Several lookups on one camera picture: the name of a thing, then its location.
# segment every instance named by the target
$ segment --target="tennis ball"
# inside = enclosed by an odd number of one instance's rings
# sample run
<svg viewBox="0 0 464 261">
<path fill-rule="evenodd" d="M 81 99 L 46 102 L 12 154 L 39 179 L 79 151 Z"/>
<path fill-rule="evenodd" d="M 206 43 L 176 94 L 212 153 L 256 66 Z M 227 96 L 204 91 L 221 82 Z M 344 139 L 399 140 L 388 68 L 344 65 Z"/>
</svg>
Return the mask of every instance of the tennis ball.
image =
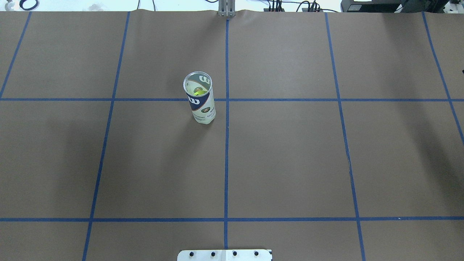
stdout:
<svg viewBox="0 0 464 261">
<path fill-rule="evenodd" d="M 205 93 L 207 93 L 207 91 L 201 90 L 201 91 L 195 92 L 193 95 L 195 95 L 195 96 L 200 96 L 200 95 L 203 95 L 203 94 L 205 94 Z"/>
</svg>

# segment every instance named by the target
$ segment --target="can opening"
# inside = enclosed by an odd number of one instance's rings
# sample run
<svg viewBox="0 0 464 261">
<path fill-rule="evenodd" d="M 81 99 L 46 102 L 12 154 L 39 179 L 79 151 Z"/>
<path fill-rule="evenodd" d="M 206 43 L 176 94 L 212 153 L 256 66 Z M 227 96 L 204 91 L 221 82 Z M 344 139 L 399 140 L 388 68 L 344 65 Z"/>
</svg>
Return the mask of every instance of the can opening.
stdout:
<svg viewBox="0 0 464 261">
<path fill-rule="evenodd" d="M 184 79 L 184 90 L 191 96 L 204 96 L 209 93 L 212 86 L 213 81 L 205 72 L 192 72 Z"/>
</svg>

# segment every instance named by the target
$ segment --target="can rim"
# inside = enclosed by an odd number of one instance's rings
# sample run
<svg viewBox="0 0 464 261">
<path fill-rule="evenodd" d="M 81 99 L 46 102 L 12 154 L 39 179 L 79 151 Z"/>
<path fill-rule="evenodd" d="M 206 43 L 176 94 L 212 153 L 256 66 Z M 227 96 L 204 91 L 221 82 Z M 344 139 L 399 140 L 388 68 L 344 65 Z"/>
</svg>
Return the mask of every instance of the can rim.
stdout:
<svg viewBox="0 0 464 261">
<path fill-rule="evenodd" d="M 187 79 L 188 79 L 190 76 L 192 76 L 192 75 L 194 75 L 194 74 L 196 74 L 196 73 L 205 74 L 205 75 L 208 77 L 209 81 L 211 82 L 210 87 L 209 87 L 209 90 L 208 90 L 206 93 L 204 93 L 203 95 L 200 95 L 200 96 L 195 96 L 195 97 L 203 97 L 203 96 L 209 94 L 209 92 L 213 89 L 213 80 L 211 79 L 211 76 L 209 76 L 209 74 L 207 74 L 206 72 L 196 71 L 196 72 L 191 72 L 191 73 L 189 73 L 187 76 L 185 76 L 185 78 L 184 78 L 184 91 L 185 91 L 185 93 L 186 93 L 187 95 L 193 96 L 192 94 L 189 94 L 189 93 L 187 92 L 185 83 L 187 83 Z"/>
</svg>

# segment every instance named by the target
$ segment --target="tennis ball can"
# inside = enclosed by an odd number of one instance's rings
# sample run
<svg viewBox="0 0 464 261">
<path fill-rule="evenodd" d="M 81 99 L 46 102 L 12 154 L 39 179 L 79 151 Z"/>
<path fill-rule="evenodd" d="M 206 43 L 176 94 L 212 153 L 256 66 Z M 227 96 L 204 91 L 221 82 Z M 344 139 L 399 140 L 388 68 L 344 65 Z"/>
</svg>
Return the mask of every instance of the tennis ball can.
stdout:
<svg viewBox="0 0 464 261">
<path fill-rule="evenodd" d="M 184 90 L 198 123 L 209 124 L 216 117 L 213 81 L 205 72 L 192 72 L 184 79 Z"/>
</svg>

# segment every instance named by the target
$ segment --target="vertical blue line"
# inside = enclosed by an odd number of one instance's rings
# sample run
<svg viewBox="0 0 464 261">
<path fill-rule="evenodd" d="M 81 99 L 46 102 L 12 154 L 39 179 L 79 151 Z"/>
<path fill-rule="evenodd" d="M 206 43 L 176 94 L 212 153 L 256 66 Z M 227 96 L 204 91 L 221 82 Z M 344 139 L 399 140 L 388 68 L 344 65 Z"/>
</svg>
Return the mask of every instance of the vertical blue line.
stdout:
<svg viewBox="0 0 464 261">
<path fill-rule="evenodd" d="M 95 190 L 93 192 L 92 208 L 90 209 L 90 220 L 89 220 L 89 225 L 87 227 L 87 236 L 85 238 L 84 253 L 82 254 L 82 261 L 86 260 L 86 258 L 87 258 L 87 250 L 89 249 L 90 234 L 92 232 L 92 224 L 93 224 L 93 216 L 95 214 L 95 205 L 97 203 L 97 195 L 98 195 L 98 188 L 100 186 L 100 178 L 102 176 L 103 160 L 105 158 L 105 151 L 106 151 L 106 143 L 108 141 L 108 134 L 110 132 L 111 117 L 113 115 L 113 108 L 114 108 L 115 97 L 116 97 L 117 83 L 118 83 L 118 79 L 119 79 L 119 70 L 121 69 L 122 54 L 124 53 L 124 45 L 126 43 L 127 28 L 129 26 L 129 17 L 130 17 L 130 12 L 127 12 L 126 26 L 124 28 L 124 35 L 122 37 L 121 51 L 119 53 L 119 61 L 118 61 L 118 65 L 117 65 L 115 84 L 114 84 L 114 87 L 113 87 L 113 96 L 112 96 L 112 99 L 111 99 L 110 111 L 108 113 L 108 121 L 106 123 L 105 137 L 103 139 L 102 154 L 100 156 L 100 165 L 98 166 L 97 181 L 95 182 Z"/>
<path fill-rule="evenodd" d="M 363 261 L 366 261 L 366 255 L 364 252 L 364 242 L 362 238 L 361 221 L 359 219 L 358 201 L 356 199 L 356 189 L 354 187 L 353 168 L 351 166 L 351 157 L 349 154 L 348 139 L 347 139 L 347 133 L 346 133 L 346 128 L 345 128 L 345 119 L 343 117 L 342 99 L 340 97 L 340 89 L 338 87 L 338 78 L 337 78 L 337 70 L 335 68 L 334 50 L 332 47 L 332 38 L 330 36 L 329 18 L 327 17 L 327 13 L 324 13 L 324 15 L 325 15 L 325 24 L 327 27 L 327 37 L 329 39 L 330 58 L 332 59 L 332 71 L 334 73 L 335 90 L 337 92 L 338 110 L 340 112 L 340 120 L 342 122 L 342 132 L 343 132 L 343 140 L 345 142 L 345 152 L 348 158 L 349 177 L 351 181 L 351 193 L 353 196 L 354 213 L 356 214 L 356 225 L 358 227 L 358 237 L 359 237 L 359 245 L 361 248 L 361 258 Z"/>
<path fill-rule="evenodd" d="M 224 168 L 224 249 L 228 249 L 229 217 L 229 19 L 226 20 L 226 152 Z"/>
<path fill-rule="evenodd" d="M 10 77 L 11 70 L 13 69 L 14 61 L 16 60 L 16 56 L 18 55 L 19 47 L 21 46 L 21 42 L 23 41 L 24 34 L 26 33 L 27 25 L 29 24 L 29 20 L 31 19 L 32 12 L 29 12 L 26 23 L 24 24 L 23 32 L 21 33 L 21 37 L 19 38 L 18 44 L 16 45 L 16 50 L 14 50 L 13 58 L 11 59 L 10 66 L 8 67 L 8 71 L 6 72 L 5 80 L 3 81 L 3 85 L 0 90 L 0 98 L 3 96 L 3 92 L 5 91 L 6 82 Z"/>
<path fill-rule="evenodd" d="M 450 107 L 451 107 L 451 112 L 453 113 L 454 121 L 456 122 L 456 125 L 458 126 L 458 131 L 459 131 L 459 135 L 461 136 L 461 141 L 464 144 L 463 131 L 461 129 L 461 125 L 459 124 L 459 120 L 458 120 L 458 116 L 456 115 L 456 111 L 454 110 L 453 101 L 451 101 L 450 92 L 448 91 L 448 86 L 446 85 L 445 77 L 443 76 L 443 73 L 441 71 L 440 63 L 438 62 L 437 54 L 435 53 L 435 48 L 433 48 L 432 38 L 430 36 L 430 31 L 429 31 L 429 26 L 427 24 L 427 19 L 425 18 L 425 13 L 424 12 L 422 12 L 422 18 L 424 19 L 425 31 L 427 31 L 427 37 L 429 39 L 429 44 L 430 44 L 430 48 L 432 50 L 433 58 L 435 59 L 435 64 L 437 65 L 438 72 L 439 72 L 440 77 L 441 77 L 441 82 L 443 83 L 443 87 L 445 88 L 446 96 L 448 97 L 448 102 L 449 102 Z"/>
</svg>

